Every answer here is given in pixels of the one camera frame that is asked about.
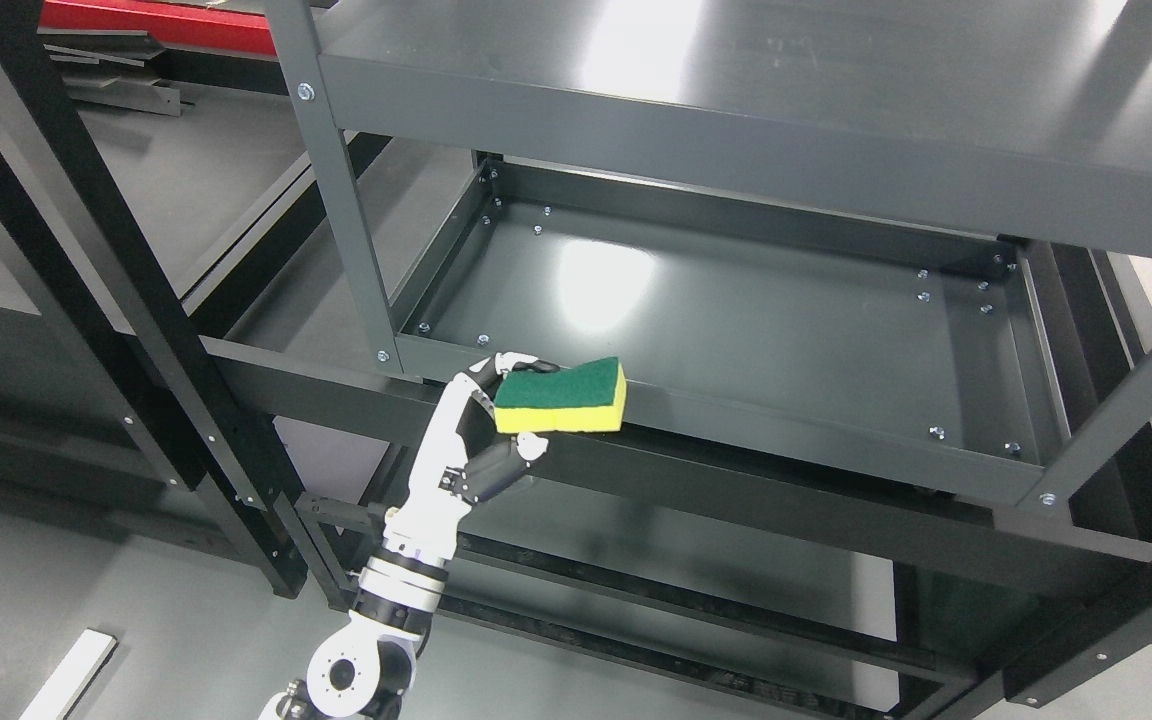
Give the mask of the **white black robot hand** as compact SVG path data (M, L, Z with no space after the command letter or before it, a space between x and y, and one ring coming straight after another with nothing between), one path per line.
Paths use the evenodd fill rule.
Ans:
M406 501L385 521L385 551L444 568L456 551L461 521L547 454L548 438L497 430L495 393L511 372L553 373L558 365L526 354L493 354L445 384L416 452Z

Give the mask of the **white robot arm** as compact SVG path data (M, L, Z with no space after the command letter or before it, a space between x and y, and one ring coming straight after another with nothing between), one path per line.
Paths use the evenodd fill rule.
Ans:
M343 628L316 647L305 674L262 719L396 719L442 601L449 560L385 541L358 574Z

